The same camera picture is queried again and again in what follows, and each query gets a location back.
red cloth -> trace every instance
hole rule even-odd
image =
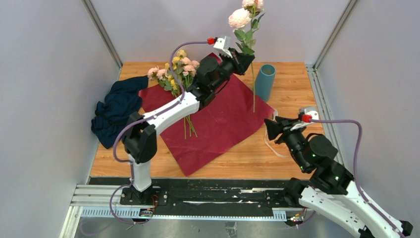
[[[153,111],[174,97],[156,85],[139,92],[143,109]],[[253,93],[235,75],[227,86],[204,109],[191,115],[197,132],[190,137],[187,123],[187,139],[184,137],[184,120],[179,120],[160,135],[186,176],[191,175],[232,146],[255,133],[273,109],[258,96],[256,112],[252,112]]]

wooden tabletop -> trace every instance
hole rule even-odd
[[[276,68],[276,78],[268,104],[277,108],[280,116],[296,118],[299,108],[316,106],[305,64],[268,63]],[[255,62],[255,72],[258,72],[263,64],[265,63]],[[146,75],[147,71],[156,65],[164,67],[163,62],[126,62],[122,67],[119,80]],[[246,75],[239,76],[239,78],[248,87],[252,87],[251,68],[248,69]],[[150,81],[149,87],[156,84],[156,81]],[[290,179],[295,177],[309,179],[310,175],[301,173],[299,167],[290,157],[286,145],[276,145],[270,142],[270,145],[278,153],[286,155],[287,158],[277,157],[266,146],[263,140],[264,132],[265,126],[261,126],[252,136],[233,146],[229,151],[189,177],[214,179]],[[322,125],[310,125],[304,131],[304,135],[309,133],[324,133]],[[185,177],[160,136],[157,143],[157,153],[152,159],[151,176],[156,178]],[[127,159],[121,142],[118,144],[117,154],[119,158]],[[114,160],[112,148],[105,149],[99,145],[91,176],[129,177],[130,167],[127,163],[119,163]]]

red connector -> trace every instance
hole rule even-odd
[[[207,44],[209,45],[213,45],[214,43],[216,43],[217,38],[208,38],[207,39]]]
[[[302,115],[302,121],[303,122],[309,123],[309,122],[311,122],[311,119],[312,119],[311,115],[307,115],[307,114]]]

perforated metal strip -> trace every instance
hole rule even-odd
[[[148,218],[140,215],[140,208],[117,207],[114,210],[120,218]],[[83,207],[81,217],[108,217],[112,218],[109,207]],[[154,215],[153,219],[175,219],[175,220],[223,220],[223,221],[287,221],[286,212],[273,210],[272,217],[235,217],[235,216],[173,216]]]

white wall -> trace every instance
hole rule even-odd
[[[359,1],[319,73],[335,119],[364,127],[361,184],[420,237],[420,2]],[[346,164],[357,129],[338,126]]]
[[[58,237],[118,70],[80,0],[2,1],[0,237]]]
[[[348,0],[265,0],[256,61],[314,63]],[[167,61],[178,45],[228,35],[241,0],[93,0],[122,61]],[[189,47],[200,60],[210,47]]]

